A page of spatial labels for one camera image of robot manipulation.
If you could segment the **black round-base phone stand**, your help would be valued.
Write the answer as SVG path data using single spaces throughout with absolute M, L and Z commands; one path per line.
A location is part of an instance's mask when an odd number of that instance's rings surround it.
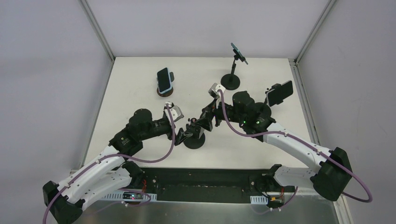
M 184 132 L 185 140 L 183 144 L 189 149 L 199 149 L 205 143 L 204 129 L 196 125 L 196 118 L 188 119 L 189 123 L 186 124 Z

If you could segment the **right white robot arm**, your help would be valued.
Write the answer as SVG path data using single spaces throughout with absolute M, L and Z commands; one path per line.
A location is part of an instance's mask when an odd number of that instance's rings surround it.
M 271 191 L 282 186 L 301 186 L 314 189 L 329 201 L 336 201 L 351 180 L 351 170 L 345 150 L 336 147 L 330 150 L 300 139 L 290 133 L 271 117 L 266 102 L 255 102 L 246 91 L 233 94 L 232 105 L 223 104 L 220 91 L 209 90 L 214 100 L 202 110 L 196 125 L 211 131 L 221 121 L 234 122 L 243 129 L 243 136 L 273 145 L 305 164 L 306 168 L 289 168 L 274 165 L 272 174 L 265 178 L 265 185 Z

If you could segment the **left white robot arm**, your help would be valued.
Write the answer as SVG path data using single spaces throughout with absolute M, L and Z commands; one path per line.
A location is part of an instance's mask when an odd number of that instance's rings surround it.
M 59 224 L 71 224 L 93 203 L 115 190 L 142 184 L 142 171 L 136 162 L 157 163 L 165 160 L 179 144 L 175 122 L 184 117 L 181 109 L 171 102 L 163 108 L 163 116 L 152 118 L 148 109 L 138 109 L 126 126 L 115 134 L 108 145 L 90 162 L 59 182 L 44 184 L 46 205 L 42 223 L 52 214 Z M 143 141 L 161 135 L 171 140 L 167 154 L 156 160 L 138 159 L 134 155 L 143 148 Z

